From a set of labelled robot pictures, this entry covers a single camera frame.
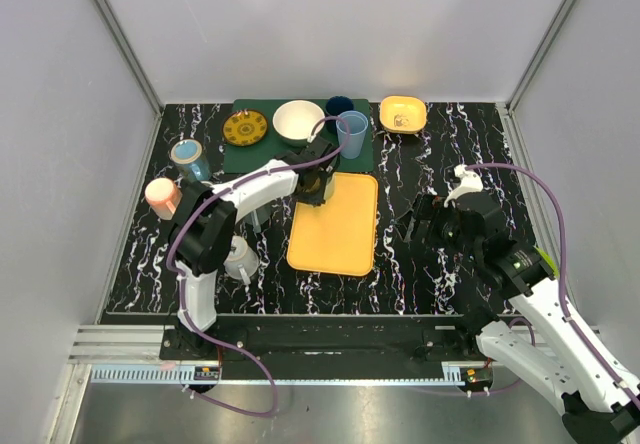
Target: cable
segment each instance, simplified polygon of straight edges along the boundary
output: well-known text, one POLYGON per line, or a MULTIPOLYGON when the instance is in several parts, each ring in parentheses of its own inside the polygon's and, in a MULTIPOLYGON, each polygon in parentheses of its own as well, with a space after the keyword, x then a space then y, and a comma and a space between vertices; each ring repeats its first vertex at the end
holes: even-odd
MULTIPOLYGON (((512 319, 509 323, 509 328, 512 328, 517 322, 522 322, 529 329, 529 335, 531 336, 531 345, 535 347, 536 345, 536 335, 533 332, 533 326, 529 321, 527 321, 524 317, 516 317, 512 319)), ((513 383, 509 384, 507 387, 503 387, 502 389, 496 389, 495 391, 487 392, 472 392, 472 393, 462 393, 462 392, 441 392, 441 391, 433 391, 431 389, 423 389, 421 387, 412 387, 414 391, 418 391, 422 394, 429 394, 430 396, 439 396, 439 397, 466 397, 468 399, 472 397, 490 397, 497 394, 504 394, 509 392, 520 384, 522 384, 522 379, 518 378, 513 383)))
POLYGON ((569 311, 569 298, 567 296, 567 237, 565 232, 564 225, 564 215, 562 214, 562 209, 560 209, 560 203, 556 196, 553 194, 549 186, 547 186, 538 176, 536 176, 533 172, 528 169, 524 169, 523 167, 514 166, 513 164, 504 164, 504 163, 487 163, 487 164, 473 164, 471 166, 466 166, 466 170, 473 171, 476 169, 483 168, 498 168, 498 169, 508 169, 510 171, 516 171, 524 174, 525 176, 533 179, 536 184, 538 184, 544 192, 549 196, 551 200, 551 204, 553 204, 553 208, 556 211, 556 215, 558 216, 558 228, 560 230, 560 277, 558 279, 558 297, 560 300, 560 308, 562 309, 562 314, 564 315, 566 321, 573 328, 575 333, 578 335, 582 343, 591 351, 593 357, 596 358, 598 363, 607 371, 609 376, 614 380, 614 382, 624 391, 624 393, 629 397, 629 399, 635 404, 635 406, 640 410, 640 399, 636 396, 635 392, 633 392, 629 387, 624 383, 624 379, 615 371, 613 367, 609 365, 605 357, 600 354, 598 349, 593 345, 593 343, 589 340, 584 331, 578 326, 578 324, 571 317, 571 312, 569 311))
POLYGON ((221 346, 221 347, 225 347, 227 349, 231 349, 232 351, 238 352, 238 353, 248 357, 264 373, 265 377, 269 381, 269 385, 271 386, 271 389, 272 389, 272 392, 273 392, 273 401, 272 401, 272 404, 271 404, 271 409, 269 409, 268 411, 265 411, 265 412, 249 411, 247 409, 242 409, 242 408, 235 407, 235 406, 232 406, 230 404, 227 404, 225 402, 218 401, 217 399, 213 399, 211 397, 205 396, 204 394, 196 393, 195 395, 199 399, 202 399, 202 400, 207 401, 207 402, 209 402, 211 404, 215 404, 217 406, 223 407, 223 408, 228 409, 230 411, 234 411, 234 412, 237 412, 239 414, 243 414, 245 416, 251 416, 251 417, 264 417, 264 418, 273 417, 276 414, 276 412, 278 411, 278 388, 276 386, 275 381, 273 380, 273 377, 271 376, 271 373, 266 368, 266 366, 264 364, 262 364, 262 362, 260 362, 258 360, 258 358, 256 356, 254 356, 252 353, 250 353, 249 351, 247 351, 245 349, 242 349, 242 348, 239 348, 237 346, 234 346, 233 344, 230 344, 228 342, 224 342, 224 341, 221 341, 221 340, 216 339, 214 337, 208 336, 207 334, 202 332, 200 329, 198 329, 198 327, 193 322, 193 319, 191 318, 191 314, 189 313, 189 310, 187 309, 187 303, 186 303, 186 281, 187 281, 186 273, 182 269, 179 269, 175 264, 176 252, 178 250, 178 247, 180 246, 180 243, 184 239, 184 236, 189 231, 189 228, 193 225, 193 223, 200 217, 200 215, 211 204, 213 204, 216 200, 220 199, 221 197, 223 197, 223 196, 233 192, 234 190, 238 189, 240 186, 242 186, 242 185, 244 185, 244 184, 246 184, 246 183, 248 183, 250 181, 253 181, 254 179, 257 179, 259 177, 263 177, 263 176, 266 176, 266 175, 269 175, 269 174, 273 174, 275 172, 295 171, 295 170, 298 170, 298 169, 305 169, 307 167, 312 167, 312 166, 321 164, 323 162, 329 161, 329 160, 333 159, 335 156, 337 156, 340 153, 340 151, 342 151, 342 149, 344 149, 344 147, 349 142, 349 131, 350 130, 349 130, 349 123, 346 120, 344 120, 344 119, 342 119, 341 117, 338 117, 338 116, 327 116, 327 117, 325 117, 323 119, 320 119, 315 124, 315 126, 313 127, 313 129, 311 131, 311 134, 313 135, 315 130, 318 128, 318 126, 320 126, 322 123, 324 123, 326 121, 329 121, 329 120, 340 121, 342 124, 344 124, 345 130, 346 130, 346 138, 342 142, 342 144, 340 144, 338 146, 337 149, 335 149, 334 151, 330 152, 326 156, 321 157, 321 158, 316 159, 316 160, 311 161, 311 162, 304 162, 304 163, 301 163, 301 164, 280 166, 280 167, 276 167, 274 169, 262 170, 262 171, 258 171, 258 172, 253 173, 253 174, 248 174, 248 175, 244 176, 243 178, 241 178, 240 180, 238 180, 235 184, 232 184, 231 186, 222 189, 217 194, 212 195, 211 197, 206 199, 195 210, 195 212, 193 214, 191 214, 191 216, 189 216, 189 219, 187 219, 187 221, 185 222, 184 226, 182 226, 182 229, 180 229, 180 232, 178 232, 178 235, 174 239, 173 244, 171 245, 171 247, 169 249, 169 252, 167 253, 167 260, 166 260, 167 269, 169 269, 170 271, 176 272, 180 276, 180 278, 179 278, 180 279, 180 286, 179 286, 180 309, 183 311, 184 318, 187 321, 187 323, 189 324, 189 327, 193 330, 193 332, 195 334, 197 334, 198 336, 200 336, 201 338, 203 338, 203 339, 205 339, 205 340, 207 340, 209 342, 212 342, 216 346, 221 346))

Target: yellow square dish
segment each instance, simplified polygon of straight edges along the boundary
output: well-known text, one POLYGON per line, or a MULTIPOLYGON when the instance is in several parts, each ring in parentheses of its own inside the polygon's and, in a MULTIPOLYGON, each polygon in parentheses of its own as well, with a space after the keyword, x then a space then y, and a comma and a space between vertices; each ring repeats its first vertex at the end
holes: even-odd
POLYGON ((380 103, 380 122, 389 132, 415 134, 427 124, 427 106, 415 97, 389 96, 380 103))
POLYGON ((294 269, 364 276, 373 268, 378 181, 336 172, 325 204, 297 203, 287 262, 294 269))

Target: floor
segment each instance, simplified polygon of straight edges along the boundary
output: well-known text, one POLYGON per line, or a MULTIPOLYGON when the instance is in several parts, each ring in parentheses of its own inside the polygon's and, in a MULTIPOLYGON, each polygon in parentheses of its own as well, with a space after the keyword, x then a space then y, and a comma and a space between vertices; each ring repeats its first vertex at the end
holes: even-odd
MULTIPOLYGON (((379 183, 374 269, 365 278, 296 271, 284 258, 293 205, 284 199, 273 205, 266 229, 254 234, 237 229, 257 251, 261 266, 255 286, 244 286, 219 273, 216 306, 219 313, 250 314, 452 314, 465 313, 484 302, 499 313, 509 306, 474 276, 467 258, 443 249, 410 249, 401 242, 394 219, 406 212, 416 194, 446 194, 449 172, 461 162, 510 162, 510 151, 493 104, 430 103, 428 125, 418 134, 385 132, 378 105, 370 105, 373 150, 372 175, 379 183)), ((222 173, 224 143, 221 126, 230 104, 168 105, 145 176, 178 178, 168 153, 181 138, 200 140, 214 170, 213 180, 234 177, 222 173)), ((516 238, 534 242, 524 199, 515 174, 482 174, 485 188, 502 205, 516 238)), ((107 300, 103 324, 160 324, 176 310, 176 277, 164 269, 166 243, 158 219, 142 194, 107 300)))
MULTIPOLYGON (((504 383, 513 380, 503 370, 504 383)), ((226 386, 215 397, 266 409, 268 387, 226 386)), ((280 414, 247 418, 191 401, 180 389, 92 384, 73 444, 570 444, 560 416, 527 385, 489 398, 436 397, 393 387, 285 387, 280 414)))

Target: white bowl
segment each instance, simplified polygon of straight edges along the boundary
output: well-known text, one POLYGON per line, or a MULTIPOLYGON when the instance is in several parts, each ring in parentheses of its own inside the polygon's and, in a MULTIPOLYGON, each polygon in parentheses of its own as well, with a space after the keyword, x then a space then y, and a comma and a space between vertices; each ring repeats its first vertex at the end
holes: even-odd
MULTIPOLYGON (((292 146, 307 145, 313 126, 324 118, 320 106, 310 101, 289 101, 281 105, 273 115, 273 128, 286 142, 292 146)), ((317 136, 324 122, 318 126, 313 137, 317 136)))

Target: yellow cutting board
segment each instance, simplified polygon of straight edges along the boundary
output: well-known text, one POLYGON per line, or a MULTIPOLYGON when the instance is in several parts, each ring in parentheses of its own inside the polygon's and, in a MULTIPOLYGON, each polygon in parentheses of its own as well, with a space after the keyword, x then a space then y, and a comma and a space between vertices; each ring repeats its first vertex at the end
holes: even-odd
POLYGON ((373 268, 378 181, 336 172, 325 204, 296 204, 287 252, 294 269, 364 276, 373 268))

